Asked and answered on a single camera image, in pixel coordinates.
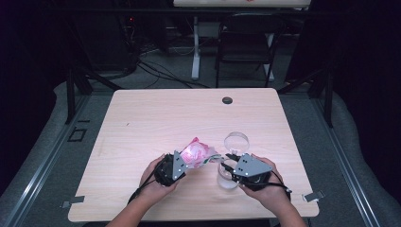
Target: metal bracket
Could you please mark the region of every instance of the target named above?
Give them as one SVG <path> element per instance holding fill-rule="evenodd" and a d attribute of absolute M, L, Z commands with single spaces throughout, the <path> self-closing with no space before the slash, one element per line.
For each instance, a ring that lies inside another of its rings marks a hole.
<path fill-rule="evenodd" d="M 325 195 L 322 191 L 318 191 L 307 195 L 302 195 L 302 197 L 304 201 L 310 202 L 310 201 L 319 201 L 320 199 L 324 198 Z"/>
<path fill-rule="evenodd" d="M 70 208 L 72 203 L 79 203 L 79 202 L 83 202 L 85 200 L 84 196 L 80 196 L 80 197 L 73 197 L 70 199 L 70 201 L 63 201 L 60 205 L 60 208 Z"/>
<path fill-rule="evenodd" d="M 181 175 L 183 175 L 183 173 L 185 173 L 187 169 L 188 165 L 186 164 L 186 162 L 183 161 L 180 153 L 175 150 L 173 160 L 173 175 L 171 176 L 171 178 L 176 181 L 180 178 Z"/>
<path fill-rule="evenodd" d="M 273 168 L 270 165 L 255 159 L 246 153 L 239 159 L 234 174 L 242 177 L 251 177 L 272 170 Z"/>

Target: person's left hand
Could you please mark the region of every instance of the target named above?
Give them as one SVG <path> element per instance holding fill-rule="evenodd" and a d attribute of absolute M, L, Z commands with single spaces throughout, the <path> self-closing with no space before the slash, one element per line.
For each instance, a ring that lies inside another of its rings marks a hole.
<path fill-rule="evenodd" d="M 165 157 L 165 155 L 163 154 L 162 156 L 160 156 L 156 160 L 153 160 L 149 164 L 149 166 L 145 169 L 144 174 L 142 174 L 141 183 L 139 183 L 139 185 L 142 185 L 142 183 L 144 183 L 144 181 L 151 174 L 153 169 L 157 166 L 157 164 L 160 161 L 163 160 L 164 157 Z M 136 198 L 136 200 L 139 198 L 140 198 L 140 200 L 145 200 L 149 206 L 156 204 L 158 201 L 160 201 L 162 198 L 164 198 L 167 194 L 174 191 L 179 182 L 179 181 L 177 181 L 171 186 L 163 186 L 155 181 L 154 176 L 152 176 L 149 179 L 149 181 L 151 183 L 148 184 L 145 188 L 143 188 L 141 193 L 139 194 L 138 198 Z"/>

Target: dark background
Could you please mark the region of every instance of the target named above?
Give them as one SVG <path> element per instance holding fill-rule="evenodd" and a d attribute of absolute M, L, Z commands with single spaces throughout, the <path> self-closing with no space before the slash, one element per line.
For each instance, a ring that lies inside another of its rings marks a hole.
<path fill-rule="evenodd" d="M 334 56 L 335 91 L 354 117 L 365 161 L 400 202 L 401 8 L 389 1 L 344 2 L 313 2 L 312 10 L 357 10 L 341 23 L 306 21 L 287 78 L 304 77 Z M 43 14 L 41 3 L 16 0 L 0 6 L 1 193 L 48 120 L 56 101 L 53 89 L 72 65 L 93 66 L 83 43 L 60 18 Z"/>

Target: pink object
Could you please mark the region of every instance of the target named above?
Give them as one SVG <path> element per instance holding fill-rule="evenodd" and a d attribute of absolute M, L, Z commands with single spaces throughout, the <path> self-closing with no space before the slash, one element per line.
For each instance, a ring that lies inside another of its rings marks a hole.
<path fill-rule="evenodd" d="M 195 137 L 192 142 L 183 149 L 181 157 L 183 161 L 188 164 L 188 168 L 197 168 L 203 166 L 211 159 L 216 158 L 216 154 L 213 148 L 209 148 L 209 146 L 201 143 L 198 137 Z"/>

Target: finger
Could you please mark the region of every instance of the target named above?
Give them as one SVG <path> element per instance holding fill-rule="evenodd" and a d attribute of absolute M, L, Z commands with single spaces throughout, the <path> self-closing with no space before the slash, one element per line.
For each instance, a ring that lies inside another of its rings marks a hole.
<path fill-rule="evenodd" d="M 150 164 L 149 164 L 149 166 L 155 168 L 156 165 L 157 165 L 160 161 L 162 161 L 164 158 L 165 158 L 165 155 L 162 154 L 162 156 L 160 156 L 159 158 L 157 158 L 157 159 L 151 161 Z"/>
<path fill-rule="evenodd" d="M 180 180 L 178 180 L 178 181 L 176 181 L 174 184 L 172 184 L 170 187 L 169 187 L 169 191 L 170 192 L 172 192 L 172 191 L 174 191 L 175 189 L 176 189 L 176 187 L 177 187 L 177 185 L 178 185 L 178 183 L 180 182 Z"/>
<path fill-rule="evenodd" d="M 247 194 L 247 195 L 249 195 L 249 193 L 252 192 L 252 190 L 249 189 L 249 188 L 248 188 L 247 186 L 245 186 L 244 184 L 240 184 L 240 185 L 239 185 L 239 188 L 241 188 L 241 189 L 245 192 L 245 194 Z"/>
<path fill-rule="evenodd" d="M 268 159 L 268 158 L 262 158 L 262 157 L 259 157 L 259 156 L 255 155 L 255 154 L 252 154 L 252 157 L 257 158 L 258 160 L 260 160 L 260 161 L 262 161 L 262 162 L 264 162 L 264 163 L 266 163 L 266 164 L 269 164 L 269 165 L 273 168 L 273 171 L 275 172 L 275 174 L 277 174 L 277 177 L 278 177 L 281 181 L 283 181 L 283 177 L 282 177 L 281 174 L 278 172 L 277 166 L 276 166 L 276 164 L 275 164 L 274 162 L 272 162 L 272 161 L 271 161 L 270 159 Z"/>

